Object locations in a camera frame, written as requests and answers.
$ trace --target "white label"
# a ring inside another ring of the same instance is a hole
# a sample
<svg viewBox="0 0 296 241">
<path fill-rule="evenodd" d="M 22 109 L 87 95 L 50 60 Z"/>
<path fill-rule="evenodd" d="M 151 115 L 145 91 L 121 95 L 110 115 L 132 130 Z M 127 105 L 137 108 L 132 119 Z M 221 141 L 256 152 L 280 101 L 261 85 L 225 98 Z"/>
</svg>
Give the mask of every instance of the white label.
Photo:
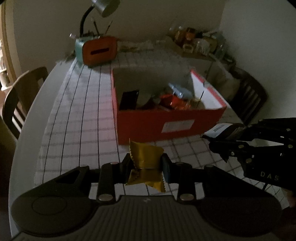
<svg viewBox="0 0 296 241">
<path fill-rule="evenodd" d="M 219 123 L 215 125 L 212 129 L 208 130 L 204 133 L 204 135 L 212 138 L 216 138 L 218 135 L 222 133 L 227 127 L 231 126 L 231 123 Z"/>
<path fill-rule="evenodd" d="M 163 125 L 163 130 L 161 131 L 161 133 L 189 130 L 192 127 L 193 123 L 194 123 L 194 120 L 166 122 Z"/>
</svg>

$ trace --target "items in box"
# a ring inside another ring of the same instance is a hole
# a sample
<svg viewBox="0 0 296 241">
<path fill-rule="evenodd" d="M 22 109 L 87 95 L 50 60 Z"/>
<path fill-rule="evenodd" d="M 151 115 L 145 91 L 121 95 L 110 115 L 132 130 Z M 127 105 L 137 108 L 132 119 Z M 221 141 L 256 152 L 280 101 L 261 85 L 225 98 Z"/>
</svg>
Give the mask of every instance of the items in box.
<svg viewBox="0 0 296 241">
<path fill-rule="evenodd" d="M 197 109 L 200 99 L 194 98 L 191 91 L 178 84 L 169 83 L 158 95 L 142 93 L 139 90 L 123 92 L 119 110 L 189 110 Z"/>
</svg>

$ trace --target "wooden chair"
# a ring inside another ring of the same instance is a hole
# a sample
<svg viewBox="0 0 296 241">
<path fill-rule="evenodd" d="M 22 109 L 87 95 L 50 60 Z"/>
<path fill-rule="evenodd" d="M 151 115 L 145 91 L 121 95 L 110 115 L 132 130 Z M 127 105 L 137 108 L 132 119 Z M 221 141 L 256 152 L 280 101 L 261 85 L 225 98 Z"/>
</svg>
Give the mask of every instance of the wooden chair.
<svg viewBox="0 0 296 241">
<path fill-rule="evenodd" d="M 18 77 L 5 98 L 2 109 L 2 117 L 10 131 L 17 139 L 20 132 L 15 123 L 20 129 L 22 128 L 21 122 L 25 121 L 25 116 L 22 114 L 22 111 L 25 115 L 27 115 L 39 91 L 38 80 L 43 79 L 44 81 L 47 76 L 48 72 L 45 67 L 25 72 Z M 21 104 L 22 111 L 18 108 L 18 103 Z"/>
<path fill-rule="evenodd" d="M 38 80 L 43 82 L 48 76 L 46 67 L 40 67 L 31 71 L 27 71 L 17 78 L 13 87 L 17 91 L 19 101 L 22 105 L 22 111 L 25 115 L 28 114 L 29 109 L 38 94 L 39 86 Z"/>
<path fill-rule="evenodd" d="M 267 94 L 262 85 L 246 71 L 233 67 L 229 72 L 241 80 L 239 90 L 229 104 L 242 122 L 248 125 L 266 102 Z"/>
<path fill-rule="evenodd" d="M 17 123 L 20 129 L 22 128 L 22 124 L 19 118 L 21 118 L 22 122 L 25 121 L 24 115 L 22 114 L 21 110 L 17 106 L 18 102 L 19 102 L 19 99 L 17 96 L 17 91 L 15 88 L 12 87 L 5 98 L 3 108 L 2 108 L 2 117 L 7 127 L 10 129 L 12 134 L 17 139 L 19 138 L 20 131 L 18 130 L 16 125 L 13 123 L 13 119 Z"/>
</svg>

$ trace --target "open cardboard box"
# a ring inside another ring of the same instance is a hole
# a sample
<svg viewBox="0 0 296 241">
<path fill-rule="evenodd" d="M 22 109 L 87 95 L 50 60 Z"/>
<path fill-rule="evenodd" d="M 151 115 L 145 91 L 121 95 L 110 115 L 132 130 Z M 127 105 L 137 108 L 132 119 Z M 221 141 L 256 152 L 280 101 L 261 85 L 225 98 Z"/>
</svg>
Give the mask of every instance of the open cardboard box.
<svg viewBox="0 0 296 241">
<path fill-rule="evenodd" d="M 202 134 L 218 122 L 227 104 L 217 91 L 209 86 L 194 70 L 183 72 L 175 68 L 114 68 L 112 71 L 112 104 L 120 145 L 136 142 L 151 142 L 178 137 Z M 205 109 L 198 110 L 119 110 L 122 93 L 140 90 L 145 93 L 158 93 L 168 83 L 179 84 L 200 98 Z"/>
</svg>

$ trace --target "jar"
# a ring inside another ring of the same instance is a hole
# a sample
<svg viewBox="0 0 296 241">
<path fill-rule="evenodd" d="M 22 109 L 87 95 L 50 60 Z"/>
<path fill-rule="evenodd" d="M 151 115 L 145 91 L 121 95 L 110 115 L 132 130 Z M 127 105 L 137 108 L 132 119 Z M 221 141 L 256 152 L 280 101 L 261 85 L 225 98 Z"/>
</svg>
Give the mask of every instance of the jar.
<svg viewBox="0 0 296 241">
<path fill-rule="evenodd" d="M 177 31 L 178 31 L 177 20 L 174 20 L 168 30 L 167 36 L 169 36 L 172 40 L 174 40 Z"/>
<path fill-rule="evenodd" d="M 194 28 L 187 28 L 185 34 L 185 44 L 190 44 L 192 40 L 195 38 L 196 29 Z"/>
<path fill-rule="evenodd" d="M 202 39 L 206 40 L 209 42 L 210 44 L 210 52 L 213 53 L 216 48 L 217 48 L 217 40 L 216 39 L 212 39 L 210 37 L 203 37 Z"/>
<path fill-rule="evenodd" d="M 217 47 L 217 50 L 216 50 L 216 53 L 215 53 L 215 57 L 221 61 L 221 60 L 224 58 L 224 55 L 225 55 L 226 52 L 227 52 L 227 48 L 228 48 L 228 45 L 227 45 L 226 42 L 220 44 L 220 45 Z"/>
<path fill-rule="evenodd" d="M 208 41 L 204 40 L 204 39 L 196 39 L 195 41 L 197 41 L 196 43 L 196 47 L 195 47 L 195 52 L 196 53 L 200 53 L 204 56 L 207 56 L 209 54 L 210 51 L 210 44 Z"/>
<path fill-rule="evenodd" d="M 175 35 L 175 43 L 180 47 L 183 46 L 185 34 L 186 34 L 185 28 L 183 26 L 179 26 Z"/>
</svg>

